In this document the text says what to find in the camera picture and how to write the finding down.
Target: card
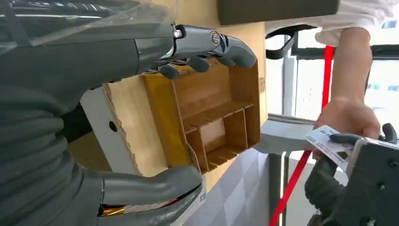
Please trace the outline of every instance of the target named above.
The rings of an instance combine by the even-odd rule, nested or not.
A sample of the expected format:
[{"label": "card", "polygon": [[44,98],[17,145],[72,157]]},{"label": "card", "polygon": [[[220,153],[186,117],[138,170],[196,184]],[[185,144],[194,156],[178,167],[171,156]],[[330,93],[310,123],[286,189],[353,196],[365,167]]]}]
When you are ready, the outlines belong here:
[{"label": "card", "polygon": [[353,151],[353,146],[350,144],[337,144],[330,140],[330,135],[339,133],[335,129],[324,125],[319,127],[305,136],[305,139],[324,153],[328,158],[337,164],[343,171],[346,172],[348,162],[339,156],[339,152],[346,152],[350,155]]}]

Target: wooden compartment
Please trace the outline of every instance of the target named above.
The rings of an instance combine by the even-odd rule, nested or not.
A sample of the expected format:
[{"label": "wooden compartment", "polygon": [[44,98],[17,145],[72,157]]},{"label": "wooden compartment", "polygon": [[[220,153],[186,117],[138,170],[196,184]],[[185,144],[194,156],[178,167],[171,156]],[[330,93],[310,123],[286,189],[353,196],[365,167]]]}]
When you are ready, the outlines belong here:
[{"label": "wooden compartment", "polygon": [[171,167],[198,161],[201,172],[211,171],[260,142],[257,64],[244,69],[210,63],[207,73],[179,67],[181,74],[173,81],[144,76]]}]

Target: screw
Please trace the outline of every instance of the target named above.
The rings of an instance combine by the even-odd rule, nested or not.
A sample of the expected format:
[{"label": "screw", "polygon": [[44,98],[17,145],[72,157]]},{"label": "screw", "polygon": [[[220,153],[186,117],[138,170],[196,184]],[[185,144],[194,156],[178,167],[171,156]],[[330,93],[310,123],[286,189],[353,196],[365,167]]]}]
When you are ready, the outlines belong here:
[{"label": "screw", "polygon": [[385,191],[386,189],[388,189],[387,185],[384,185],[384,184],[380,185],[380,190],[381,191]]},{"label": "screw", "polygon": [[396,168],[396,167],[399,166],[399,163],[397,163],[397,162],[395,162],[395,161],[390,161],[390,162],[389,162],[389,166],[392,167],[392,168]]},{"label": "screw", "polygon": [[214,44],[215,46],[219,45],[219,43],[220,43],[220,36],[219,36],[219,34],[218,34],[217,32],[215,32],[215,31],[212,31],[212,32],[211,32],[211,41],[213,42],[213,44]]},{"label": "screw", "polygon": [[371,219],[366,223],[366,226],[375,226],[375,220],[371,218]]},{"label": "screw", "polygon": [[173,37],[175,37],[175,38],[181,38],[183,36],[183,33],[182,33],[182,31],[180,31],[180,30],[174,30],[173,31]]}]

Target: robotic hand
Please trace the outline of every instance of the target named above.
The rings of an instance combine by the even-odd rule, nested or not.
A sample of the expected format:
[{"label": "robotic hand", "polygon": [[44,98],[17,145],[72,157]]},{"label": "robotic hand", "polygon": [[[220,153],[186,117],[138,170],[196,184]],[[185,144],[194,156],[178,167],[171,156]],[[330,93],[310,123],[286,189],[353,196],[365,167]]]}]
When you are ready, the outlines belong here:
[{"label": "robotic hand", "polygon": [[[173,65],[205,72],[209,57],[254,65],[245,43],[210,29],[148,21],[86,26],[138,4],[163,14],[131,0],[0,0],[0,43],[10,43],[0,46],[0,225],[163,226],[198,196],[202,179],[191,166],[153,178],[96,172],[77,164],[56,135],[59,116],[106,82],[156,72],[175,78]],[[47,33],[54,35],[41,36]]]},{"label": "robotic hand", "polygon": [[309,202],[320,210],[308,226],[393,226],[399,180],[399,146],[391,124],[383,126],[379,140],[354,134],[334,134],[332,142],[354,145],[346,173],[349,182],[334,179],[337,165],[328,157],[317,160],[305,184]]}]

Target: gray robotic hand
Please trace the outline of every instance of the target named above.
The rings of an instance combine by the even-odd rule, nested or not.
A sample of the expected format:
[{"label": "gray robotic hand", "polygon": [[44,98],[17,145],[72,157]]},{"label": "gray robotic hand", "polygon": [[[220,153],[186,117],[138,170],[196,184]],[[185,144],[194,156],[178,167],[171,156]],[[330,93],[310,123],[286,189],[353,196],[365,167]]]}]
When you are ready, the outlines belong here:
[{"label": "gray robotic hand", "polygon": [[[45,43],[35,39],[129,4],[138,3],[0,0],[0,38],[11,43],[0,46],[0,225],[163,226],[198,196],[202,179],[192,166],[152,178],[92,171],[74,161],[58,135],[60,116],[90,88],[141,73],[175,78],[173,65],[205,72],[210,57],[227,66],[256,61],[242,41],[187,25],[90,26]],[[162,8],[149,8],[162,14]]]}]

